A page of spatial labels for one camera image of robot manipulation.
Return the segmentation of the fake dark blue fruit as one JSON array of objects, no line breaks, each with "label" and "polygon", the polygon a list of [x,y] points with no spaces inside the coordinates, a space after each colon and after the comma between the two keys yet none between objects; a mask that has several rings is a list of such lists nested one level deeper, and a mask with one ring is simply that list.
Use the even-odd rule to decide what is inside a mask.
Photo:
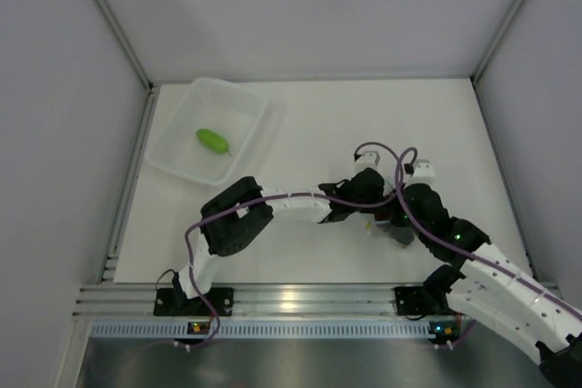
[{"label": "fake dark blue fruit", "polygon": [[403,247],[408,247],[416,239],[414,231],[408,227],[391,225],[390,229],[388,230],[388,235],[391,239]]}]

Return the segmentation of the clear zip top bag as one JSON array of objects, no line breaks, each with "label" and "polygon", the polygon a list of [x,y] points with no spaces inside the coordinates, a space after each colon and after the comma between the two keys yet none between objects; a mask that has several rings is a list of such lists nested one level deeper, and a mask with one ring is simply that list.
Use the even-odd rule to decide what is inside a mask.
[{"label": "clear zip top bag", "polygon": [[391,225],[394,225],[389,220],[376,219],[376,217],[373,214],[364,214],[363,217],[366,219],[366,233],[369,236],[374,238],[388,239],[392,241],[394,244],[403,247],[389,237],[388,230],[390,229]]}]

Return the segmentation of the fake green vegetable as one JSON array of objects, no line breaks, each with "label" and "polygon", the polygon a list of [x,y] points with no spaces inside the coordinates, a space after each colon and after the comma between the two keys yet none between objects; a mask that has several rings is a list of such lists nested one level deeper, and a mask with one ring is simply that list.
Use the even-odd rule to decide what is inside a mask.
[{"label": "fake green vegetable", "polygon": [[229,142],[219,133],[202,128],[196,131],[196,138],[201,145],[208,148],[216,154],[231,155]]}]

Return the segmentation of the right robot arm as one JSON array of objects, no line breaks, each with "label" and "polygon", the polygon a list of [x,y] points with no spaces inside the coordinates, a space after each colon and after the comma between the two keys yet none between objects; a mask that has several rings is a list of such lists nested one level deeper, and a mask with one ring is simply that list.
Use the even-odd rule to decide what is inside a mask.
[{"label": "right robot arm", "polygon": [[526,354],[554,387],[581,384],[581,312],[525,273],[427,184],[396,189],[406,224],[439,261],[423,283],[432,312],[469,316]]}]

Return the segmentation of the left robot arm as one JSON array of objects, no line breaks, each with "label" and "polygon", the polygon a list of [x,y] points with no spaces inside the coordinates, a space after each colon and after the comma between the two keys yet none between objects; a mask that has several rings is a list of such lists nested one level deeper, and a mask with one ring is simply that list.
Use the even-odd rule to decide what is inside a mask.
[{"label": "left robot arm", "polygon": [[199,313],[218,260],[245,250],[274,222],[339,223],[354,213],[382,212],[395,197],[372,168],[296,192],[269,190],[245,176],[208,201],[200,220],[185,230],[187,261],[172,279],[174,303],[185,314]]}]

